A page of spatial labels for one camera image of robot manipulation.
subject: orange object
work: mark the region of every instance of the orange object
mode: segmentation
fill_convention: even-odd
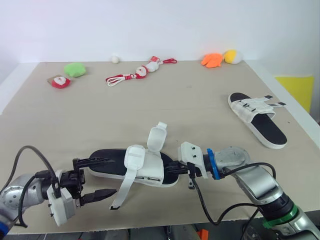
[[[224,56],[220,53],[210,53],[204,56],[201,64],[205,65],[207,68],[220,67],[223,59]]]
[[[209,239],[209,231],[205,229],[201,229],[200,231],[196,232],[201,240],[208,240]]]

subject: yellow plush toy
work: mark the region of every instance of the yellow plush toy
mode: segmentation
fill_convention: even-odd
[[[223,59],[227,64],[238,64],[243,58],[242,53],[234,49],[226,51],[223,55]]]

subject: orange plush toy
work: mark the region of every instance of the orange plush toy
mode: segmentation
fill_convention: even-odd
[[[207,68],[220,67],[224,56],[220,53],[210,53],[204,56],[201,64],[205,65]]]

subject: blue ring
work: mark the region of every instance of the blue ring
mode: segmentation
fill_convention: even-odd
[[[212,166],[213,175],[215,177],[215,180],[220,180],[220,175],[219,175],[217,164],[216,164],[215,153],[212,151],[211,148],[207,148],[206,151],[208,152],[208,156],[209,156],[209,159],[211,162],[211,166]]]
[[[0,222],[0,231],[2,231],[4,233],[4,235],[6,236],[9,232],[9,228],[3,222]]]

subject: red and white plush toy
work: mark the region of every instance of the red and white plush toy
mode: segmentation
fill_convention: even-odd
[[[144,79],[148,75],[148,73],[156,71],[161,64],[176,64],[177,62],[178,61],[174,58],[161,61],[160,58],[153,56],[146,65],[139,66],[136,69],[135,74],[119,74],[116,76],[108,77],[105,80],[109,87],[113,87],[124,80]]]
[[[53,76],[49,78],[47,81],[52,87],[57,89],[64,89],[71,83],[71,81],[68,78],[61,75]]]

